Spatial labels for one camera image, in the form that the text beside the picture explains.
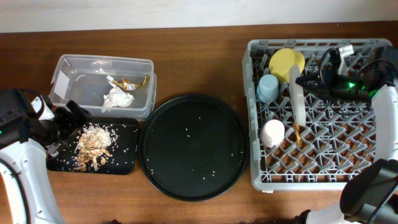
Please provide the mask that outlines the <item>grey plate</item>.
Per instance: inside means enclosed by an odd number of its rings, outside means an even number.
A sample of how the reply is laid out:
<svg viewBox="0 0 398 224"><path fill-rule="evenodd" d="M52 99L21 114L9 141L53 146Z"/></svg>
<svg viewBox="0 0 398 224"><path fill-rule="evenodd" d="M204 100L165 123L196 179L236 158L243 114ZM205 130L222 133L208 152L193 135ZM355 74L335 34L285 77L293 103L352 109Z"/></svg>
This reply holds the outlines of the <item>grey plate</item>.
<svg viewBox="0 0 398 224"><path fill-rule="evenodd" d="M299 126L306 125L305 97L303 88L296 84L296 79L300 77L300 69L298 65L291 67L289 71L289 93L292 104L294 121Z"/></svg>

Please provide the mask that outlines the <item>food scraps and rice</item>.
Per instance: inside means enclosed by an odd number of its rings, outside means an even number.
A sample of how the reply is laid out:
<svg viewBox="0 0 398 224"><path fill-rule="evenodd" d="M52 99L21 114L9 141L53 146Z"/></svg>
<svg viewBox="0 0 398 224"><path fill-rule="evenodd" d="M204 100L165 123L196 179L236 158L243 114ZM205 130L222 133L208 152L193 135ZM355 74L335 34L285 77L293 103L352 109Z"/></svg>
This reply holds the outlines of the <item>food scraps and rice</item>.
<svg viewBox="0 0 398 224"><path fill-rule="evenodd" d="M60 171L99 172L113 160L118 147L118 128L115 125L89 123L79 129L66 143L57 159Z"/></svg>

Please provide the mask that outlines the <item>yellow bowl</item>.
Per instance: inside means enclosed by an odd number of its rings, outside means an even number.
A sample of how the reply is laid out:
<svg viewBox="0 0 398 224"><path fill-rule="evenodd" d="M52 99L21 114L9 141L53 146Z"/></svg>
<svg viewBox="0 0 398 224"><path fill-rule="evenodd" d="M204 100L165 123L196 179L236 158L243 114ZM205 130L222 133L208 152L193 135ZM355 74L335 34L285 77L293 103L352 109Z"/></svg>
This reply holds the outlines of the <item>yellow bowl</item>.
<svg viewBox="0 0 398 224"><path fill-rule="evenodd" d="M279 83L289 82L289 71L298 65L300 72L304 70L305 57L303 53L293 49L280 49L270 59L269 71Z"/></svg>

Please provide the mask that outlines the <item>blue cup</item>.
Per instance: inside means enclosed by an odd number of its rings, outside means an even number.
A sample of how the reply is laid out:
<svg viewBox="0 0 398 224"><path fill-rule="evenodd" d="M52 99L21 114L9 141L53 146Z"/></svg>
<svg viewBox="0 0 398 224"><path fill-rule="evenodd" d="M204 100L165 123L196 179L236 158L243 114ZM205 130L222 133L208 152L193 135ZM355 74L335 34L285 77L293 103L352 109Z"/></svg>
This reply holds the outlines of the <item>blue cup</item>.
<svg viewBox="0 0 398 224"><path fill-rule="evenodd" d="M259 80L256 90L257 99L262 103L272 103L279 95L279 81L271 75L264 75Z"/></svg>

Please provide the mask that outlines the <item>white tissue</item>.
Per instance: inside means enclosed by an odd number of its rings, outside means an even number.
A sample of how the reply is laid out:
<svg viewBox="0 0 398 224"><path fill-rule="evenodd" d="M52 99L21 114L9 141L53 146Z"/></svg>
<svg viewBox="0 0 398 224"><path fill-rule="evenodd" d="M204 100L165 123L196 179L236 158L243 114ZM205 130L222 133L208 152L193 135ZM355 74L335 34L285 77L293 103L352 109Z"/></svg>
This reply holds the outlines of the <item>white tissue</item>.
<svg viewBox="0 0 398 224"><path fill-rule="evenodd" d="M123 92L120 87L113 85L107 95L103 96L104 108L121 107L126 108L131 105L134 97L130 93Z"/></svg>

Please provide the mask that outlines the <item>wooden chopstick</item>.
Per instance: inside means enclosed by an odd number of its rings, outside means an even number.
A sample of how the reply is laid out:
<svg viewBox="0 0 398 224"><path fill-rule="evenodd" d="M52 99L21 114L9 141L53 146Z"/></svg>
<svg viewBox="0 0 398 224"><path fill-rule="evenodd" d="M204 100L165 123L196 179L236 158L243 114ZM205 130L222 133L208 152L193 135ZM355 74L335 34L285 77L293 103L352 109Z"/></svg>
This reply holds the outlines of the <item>wooden chopstick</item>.
<svg viewBox="0 0 398 224"><path fill-rule="evenodd" d="M300 126L297 123L294 123L294 129L295 129L295 134L296 134L296 139L297 139L297 145L299 148L302 147L302 140L300 136Z"/></svg>

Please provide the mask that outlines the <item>pink cup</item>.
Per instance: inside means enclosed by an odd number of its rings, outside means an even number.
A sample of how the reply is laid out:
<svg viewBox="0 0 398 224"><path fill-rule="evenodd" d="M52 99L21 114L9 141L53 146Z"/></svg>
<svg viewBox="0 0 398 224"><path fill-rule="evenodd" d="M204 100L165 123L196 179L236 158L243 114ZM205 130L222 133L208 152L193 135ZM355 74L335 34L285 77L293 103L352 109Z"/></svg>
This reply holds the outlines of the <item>pink cup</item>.
<svg viewBox="0 0 398 224"><path fill-rule="evenodd" d="M262 127L260 140L265 147L279 146L284 140L285 127L277 119L269 120Z"/></svg>

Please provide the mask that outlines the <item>gold foil wrapper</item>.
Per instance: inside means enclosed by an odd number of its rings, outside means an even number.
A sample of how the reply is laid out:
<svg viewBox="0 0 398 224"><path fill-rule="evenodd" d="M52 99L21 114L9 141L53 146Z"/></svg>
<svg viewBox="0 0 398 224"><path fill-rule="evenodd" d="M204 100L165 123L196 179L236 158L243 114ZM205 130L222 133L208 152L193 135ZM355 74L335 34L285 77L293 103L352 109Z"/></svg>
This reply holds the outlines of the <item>gold foil wrapper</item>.
<svg viewBox="0 0 398 224"><path fill-rule="evenodd" d="M106 79L107 79L107 81L110 82L110 84L113 84L113 85L119 87L122 90L133 91L133 90L136 90L138 88L143 87L147 82L149 82L150 81L150 76L146 75L144 77L143 81L140 82L140 83L133 83L133 82L130 82L129 80L127 80L125 78L123 78L120 81L117 81L113 77L111 77L110 75L107 75Z"/></svg>

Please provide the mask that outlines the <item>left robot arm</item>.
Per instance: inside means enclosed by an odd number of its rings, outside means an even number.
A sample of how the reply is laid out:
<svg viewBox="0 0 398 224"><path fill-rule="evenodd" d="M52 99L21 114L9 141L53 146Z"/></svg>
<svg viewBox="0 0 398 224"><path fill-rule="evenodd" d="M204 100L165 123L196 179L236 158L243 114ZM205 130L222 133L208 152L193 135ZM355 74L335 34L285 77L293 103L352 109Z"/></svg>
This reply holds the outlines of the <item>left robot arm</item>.
<svg viewBox="0 0 398 224"><path fill-rule="evenodd" d="M69 101L53 109L32 90L1 91L1 177L14 223L63 223L47 173L47 156L90 119Z"/></svg>

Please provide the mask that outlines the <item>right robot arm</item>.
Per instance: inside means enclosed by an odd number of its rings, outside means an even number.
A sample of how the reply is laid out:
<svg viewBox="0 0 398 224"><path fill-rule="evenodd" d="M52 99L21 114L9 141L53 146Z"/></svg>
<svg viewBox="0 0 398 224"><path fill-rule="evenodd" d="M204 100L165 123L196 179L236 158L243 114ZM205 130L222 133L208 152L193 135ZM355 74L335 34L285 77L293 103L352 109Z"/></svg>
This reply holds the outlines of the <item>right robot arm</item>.
<svg viewBox="0 0 398 224"><path fill-rule="evenodd" d="M331 68L300 76L290 84L301 86L332 103L369 103L376 116L376 152L373 163L344 187L339 203L322 210L306 210L295 223L397 224L397 48L377 47L365 66L351 77L343 71L353 47L330 48Z"/></svg>

